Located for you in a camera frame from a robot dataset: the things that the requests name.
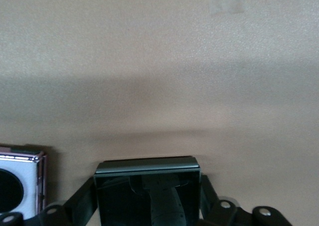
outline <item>phone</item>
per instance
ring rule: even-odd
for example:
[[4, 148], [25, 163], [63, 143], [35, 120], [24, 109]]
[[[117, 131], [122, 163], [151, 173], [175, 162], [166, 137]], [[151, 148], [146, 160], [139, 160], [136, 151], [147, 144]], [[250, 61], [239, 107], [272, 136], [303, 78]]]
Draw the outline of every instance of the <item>phone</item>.
[[27, 146], [0, 144], [0, 215], [29, 219], [46, 206], [47, 155]]

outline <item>wall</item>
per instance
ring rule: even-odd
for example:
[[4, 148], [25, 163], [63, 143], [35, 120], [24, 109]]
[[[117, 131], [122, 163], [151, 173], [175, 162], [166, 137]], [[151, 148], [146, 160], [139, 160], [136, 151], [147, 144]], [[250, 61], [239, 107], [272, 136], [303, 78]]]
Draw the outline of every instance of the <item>wall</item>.
[[219, 195], [316, 225], [318, 0], [0, 0], [0, 19], [0, 141], [51, 146], [51, 200], [102, 160], [194, 155]]

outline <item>black circle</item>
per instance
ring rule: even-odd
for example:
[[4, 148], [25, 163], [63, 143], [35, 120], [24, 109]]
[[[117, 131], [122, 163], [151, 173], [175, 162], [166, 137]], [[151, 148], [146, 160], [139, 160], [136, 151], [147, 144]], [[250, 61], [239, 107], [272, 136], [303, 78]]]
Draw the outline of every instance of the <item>black circle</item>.
[[16, 208], [23, 199], [21, 181], [11, 172], [0, 169], [0, 213]]

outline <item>black mount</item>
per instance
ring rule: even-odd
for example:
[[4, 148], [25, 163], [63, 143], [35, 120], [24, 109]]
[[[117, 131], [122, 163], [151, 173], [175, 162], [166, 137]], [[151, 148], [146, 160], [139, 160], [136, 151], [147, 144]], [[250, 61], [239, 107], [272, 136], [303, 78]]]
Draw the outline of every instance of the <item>black mount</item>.
[[[203, 219], [196, 226], [292, 226], [276, 209], [259, 206], [252, 213], [220, 200], [208, 177], [201, 178], [200, 209]], [[33, 218], [23, 220], [21, 213], [0, 216], [0, 226], [85, 226], [97, 209], [93, 177], [64, 204], [45, 208]]]

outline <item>compact device with black circle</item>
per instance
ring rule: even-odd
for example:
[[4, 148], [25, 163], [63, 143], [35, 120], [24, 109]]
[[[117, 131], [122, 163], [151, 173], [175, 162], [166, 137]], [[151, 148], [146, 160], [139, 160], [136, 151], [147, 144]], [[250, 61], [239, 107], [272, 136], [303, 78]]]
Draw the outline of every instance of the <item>compact device with black circle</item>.
[[25, 219], [45, 207], [46, 154], [0, 145], [0, 215], [21, 212]]

